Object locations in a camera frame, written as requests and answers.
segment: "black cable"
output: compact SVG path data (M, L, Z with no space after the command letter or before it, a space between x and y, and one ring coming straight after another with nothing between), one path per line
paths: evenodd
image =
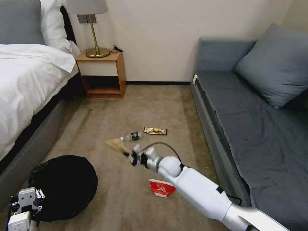
M229 195L229 194L227 194L227 196L228 196L228 197L231 197L231 198L233 198L233 199L239 200L240 202L238 203L238 206L241 206L241 204L242 204L242 199L241 199L241 198L235 197L235 196L231 196L231 195Z
M163 145L168 146L169 148L171 148L171 149L174 151L174 153L176 154L176 156L177 156L177 158L179 159L179 161L182 162L182 161L181 161L181 158L180 158L179 155L178 155L178 153L177 153L169 144L166 144L166 143L164 143L164 142L156 142L156 143L150 144L149 146L147 146L147 147L145 147L144 149L142 149L140 152L146 150L147 148L149 148L149 147L151 147L151 146L153 146L153 145L155 145L155 144L163 144Z
M117 52L113 52L112 50L110 51L110 52L112 52L112 53L114 53L114 54L118 53L119 51L123 52L123 50L121 50L120 48L118 48L116 45L113 45L113 48L114 48L115 50L117 50Z

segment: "floor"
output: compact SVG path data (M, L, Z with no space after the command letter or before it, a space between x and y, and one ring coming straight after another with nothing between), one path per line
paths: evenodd
M44 161L68 154L86 157L97 172L98 189L77 217L42 222L40 230L226 230L218 221L204 217L176 191L167 199L156 197L149 179L162 177L144 167L132 167L121 154L106 147L107 139L143 127L167 128L168 135L145 134L139 141L128 142L127 147L166 142L177 150L185 165L217 183L189 86L129 85L123 99L73 99L68 102L57 141ZM173 155L160 145L156 151L161 156ZM5 216L2 211L1 227L5 226Z

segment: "white robotic hand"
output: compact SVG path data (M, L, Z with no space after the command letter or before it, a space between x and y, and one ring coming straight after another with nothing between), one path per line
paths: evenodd
M221 187L195 169L184 166L179 158L161 158L156 155L153 147L144 154L137 145L129 159L133 165L142 164L160 173L201 213L219 220L232 231L288 231L260 210L232 203Z

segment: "green bottle label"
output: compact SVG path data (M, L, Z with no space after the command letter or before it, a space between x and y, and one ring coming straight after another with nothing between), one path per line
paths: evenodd
M132 139L133 140L139 140L138 132L132 133Z

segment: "red snack bag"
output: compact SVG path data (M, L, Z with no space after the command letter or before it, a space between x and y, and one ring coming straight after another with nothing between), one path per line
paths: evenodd
M149 182L155 196L167 198L168 195L175 191L175 187L169 182L154 179L150 179Z

